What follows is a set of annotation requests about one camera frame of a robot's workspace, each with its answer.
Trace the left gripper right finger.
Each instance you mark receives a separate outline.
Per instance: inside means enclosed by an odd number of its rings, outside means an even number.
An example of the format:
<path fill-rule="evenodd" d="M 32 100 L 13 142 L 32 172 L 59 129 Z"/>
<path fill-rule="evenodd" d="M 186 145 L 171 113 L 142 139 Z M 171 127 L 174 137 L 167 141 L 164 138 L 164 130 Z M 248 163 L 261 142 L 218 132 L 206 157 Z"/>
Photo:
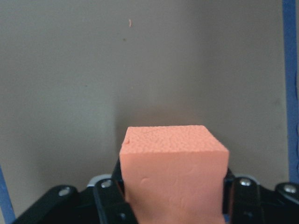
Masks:
<path fill-rule="evenodd" d="M 259 183 L 228 169 L 223 181 L 222 213 L 227 224 L 264 224 Z"/>

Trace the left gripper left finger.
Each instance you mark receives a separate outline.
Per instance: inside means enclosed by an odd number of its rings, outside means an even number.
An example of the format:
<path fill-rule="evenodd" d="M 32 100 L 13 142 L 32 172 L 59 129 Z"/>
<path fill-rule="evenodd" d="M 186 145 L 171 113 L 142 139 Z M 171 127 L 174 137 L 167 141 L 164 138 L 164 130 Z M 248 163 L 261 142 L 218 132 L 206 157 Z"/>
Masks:
<path fill-rule="evenodd" d="M 125 200 L 119 160 L 112 174 L 96 177 L 96 182 L 93 184 L 93 197 L 101 224 L 138 223 L 130 204 Z"/>

